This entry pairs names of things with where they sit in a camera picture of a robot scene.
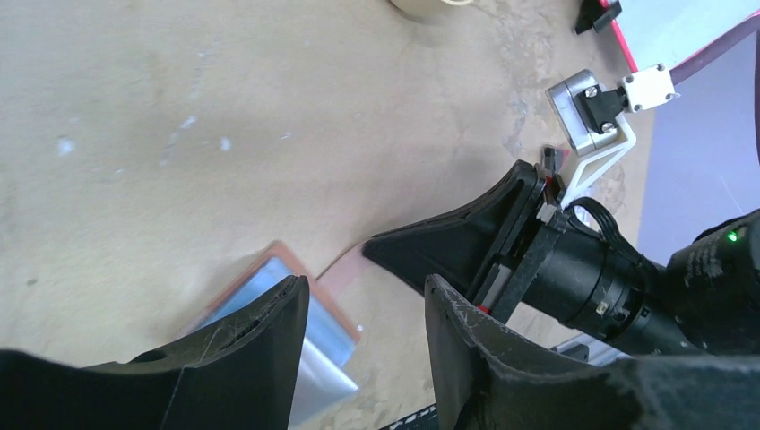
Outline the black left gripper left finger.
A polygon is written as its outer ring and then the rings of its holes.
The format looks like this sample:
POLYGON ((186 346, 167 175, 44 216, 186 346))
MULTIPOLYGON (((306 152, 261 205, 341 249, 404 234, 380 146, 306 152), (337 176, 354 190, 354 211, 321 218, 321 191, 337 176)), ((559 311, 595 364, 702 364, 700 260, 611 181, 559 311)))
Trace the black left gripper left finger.
POLYGON ((126 363, 63 365, 1 353, 4 429, 284 429, 309 285, 289 276, 254 302, 126 363))

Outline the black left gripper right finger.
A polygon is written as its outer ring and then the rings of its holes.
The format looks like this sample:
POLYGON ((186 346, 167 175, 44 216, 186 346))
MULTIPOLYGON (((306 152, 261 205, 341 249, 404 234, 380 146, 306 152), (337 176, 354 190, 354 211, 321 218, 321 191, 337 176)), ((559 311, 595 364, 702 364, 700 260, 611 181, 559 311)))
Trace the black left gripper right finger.
POLYGON ((483 314, 437 275, 425 319, 443 429, 756 429, 755 357, 653 356, 588 365, 483 314))

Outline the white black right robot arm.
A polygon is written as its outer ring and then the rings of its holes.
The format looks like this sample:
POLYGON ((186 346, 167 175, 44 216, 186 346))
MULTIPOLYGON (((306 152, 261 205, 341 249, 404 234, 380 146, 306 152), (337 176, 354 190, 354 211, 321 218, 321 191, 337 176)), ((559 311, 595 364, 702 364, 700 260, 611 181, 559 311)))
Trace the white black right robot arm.
POLYGON ((418 292, 438 275, 484 314, 523 303, 629 355, 759 350, 759 215, 705 230, 659 265, 591 197, 519 160, 461 208, 371 237, 362 253, 418 292))

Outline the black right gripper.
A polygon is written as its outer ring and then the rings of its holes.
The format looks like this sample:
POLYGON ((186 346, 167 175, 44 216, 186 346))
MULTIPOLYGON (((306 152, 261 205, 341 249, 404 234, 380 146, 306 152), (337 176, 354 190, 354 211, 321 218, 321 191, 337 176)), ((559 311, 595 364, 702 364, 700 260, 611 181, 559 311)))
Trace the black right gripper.
POLYGON ((437 274, 502 322, 525 303, 598 340, 669 341, 657 267, 599 202, 559 208, 560 184, 518 160, 474 201, 372 236, 362 255, 420 295, 437 274))

